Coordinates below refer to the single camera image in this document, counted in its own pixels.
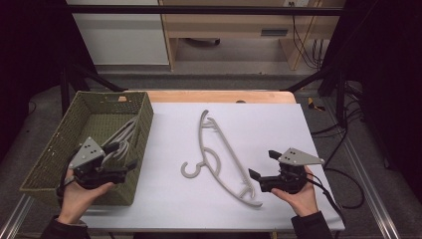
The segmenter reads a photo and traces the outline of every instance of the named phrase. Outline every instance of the black sleeve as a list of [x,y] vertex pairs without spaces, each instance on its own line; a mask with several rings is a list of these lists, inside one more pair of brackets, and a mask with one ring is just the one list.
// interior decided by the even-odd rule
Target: black sleeve
[[298,239],[332,239],[331,232],[321,212],[292,218]]
[[72,226],[60,223],[56,217],[50,221],[49,225],[41,234],[41,239],[84,239],[87,235],[87,226]]

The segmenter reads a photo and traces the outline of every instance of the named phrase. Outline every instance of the white table surface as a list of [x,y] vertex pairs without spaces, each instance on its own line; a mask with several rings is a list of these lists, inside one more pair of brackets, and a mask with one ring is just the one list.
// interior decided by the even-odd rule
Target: white table surface
[[[307,122],[298,104],[195,104],[155,103],[154,117],[141,166],[134,203],[131,206],[92,206],[83,220],[90,228],[109,231],[279,231],[292,229],[292,208],[257,181],[259,208],[234,198],[202,167],[195,178],[185,178],[180,167],[194,171],[202,161],[198,127],[204,110],[223,130],[231,147],[248,168],[262,176],[278,175],[278,163],[268,150],[285,152],[294,147],[317,156]],[[239,191],[244,187],[239,170],[219,134],[204,129],[204,145],[217,151],[222,161],[220,178]],[[208,156],[214,165],[215,160]],[[310,166],[328,191],[320,165]],[[343,230],[339,216],[319,188],[316,200],[328,227]]]

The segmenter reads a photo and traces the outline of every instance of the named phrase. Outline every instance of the white cabinet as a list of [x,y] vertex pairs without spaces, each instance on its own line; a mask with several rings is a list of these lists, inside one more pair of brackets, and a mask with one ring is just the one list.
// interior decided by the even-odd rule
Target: white cabinet
[[[157,5],[156,0],[67,0],[86,5]],[[168,65],[159,14],[74,14],[95,65]]]

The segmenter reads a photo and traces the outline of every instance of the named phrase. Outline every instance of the person's arm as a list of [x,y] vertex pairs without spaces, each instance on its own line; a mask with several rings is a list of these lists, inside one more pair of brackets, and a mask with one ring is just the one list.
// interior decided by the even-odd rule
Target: person's arm
[[[72,175],[73,171],[68,170],[67,177]],[[76,182],[70,183],[65,189],[60,215],[52,218],[41,239],[85,238],[88,227],[80,221],[81,217],[97,197],[108,192],[113,186],[114,184],[109,182],[96,189],[86,190]]]
[[[312,174],[307,166],[305,166],[305,170],[308,174]],[[289,194],[277,188],[273,188],[271,192],[288,202],[298,215],[292,218],[298,239],[332,238],[322,213],[317,209],[316,193],[311,183],[307,182],[304,188],[296,194]]]

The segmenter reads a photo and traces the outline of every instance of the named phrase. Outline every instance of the green wicker basket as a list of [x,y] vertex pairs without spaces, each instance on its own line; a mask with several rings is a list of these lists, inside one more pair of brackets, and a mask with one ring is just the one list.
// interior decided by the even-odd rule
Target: green wicker basket
[[153,110],[148,94],[77,92],[68,111],[53,134],[35,166],[27,175],[20,191],[48,205],[59,206],[55,188],[67,158],[88,136],[103,144],[128,120],[137,116],[130,147],[122,160],[109,160],[106,166],[121,167],[134,159],[135,170],[130,171],[125,183],[117,184],[94,205],[130,205],[133,202],[140,167],[151,128]]

